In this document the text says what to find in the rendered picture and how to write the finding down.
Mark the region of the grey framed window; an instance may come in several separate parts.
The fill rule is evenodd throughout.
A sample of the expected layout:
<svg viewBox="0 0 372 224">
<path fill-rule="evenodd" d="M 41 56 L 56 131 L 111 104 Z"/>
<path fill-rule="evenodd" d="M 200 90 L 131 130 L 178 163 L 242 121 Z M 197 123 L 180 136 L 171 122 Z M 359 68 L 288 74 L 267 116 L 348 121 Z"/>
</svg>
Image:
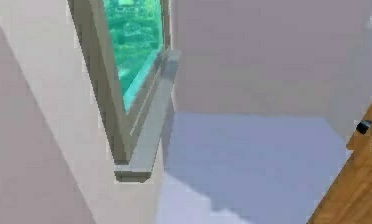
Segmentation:
<svg viewBox="0 0 372 224">
<path fill-rule="evenodd" d="M 152 175 L 180 52 L 169 0 L 67 0 L 119 182 Z"/>
</svg>

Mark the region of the brown wooden door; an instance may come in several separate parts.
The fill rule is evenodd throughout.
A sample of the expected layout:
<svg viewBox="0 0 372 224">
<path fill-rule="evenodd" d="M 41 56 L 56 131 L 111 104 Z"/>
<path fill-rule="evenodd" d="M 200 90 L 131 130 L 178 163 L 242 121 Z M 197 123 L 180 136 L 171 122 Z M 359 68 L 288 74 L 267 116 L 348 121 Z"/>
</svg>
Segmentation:
<svg viewBox="0 0 372 224">
<path fill-rule="evenodd" d="M 372 102 L 362 120 L 372 121 Z M 306 224 L 372 224 L 372 125 L 355 131 L 352 153 Z"/>
</svg>

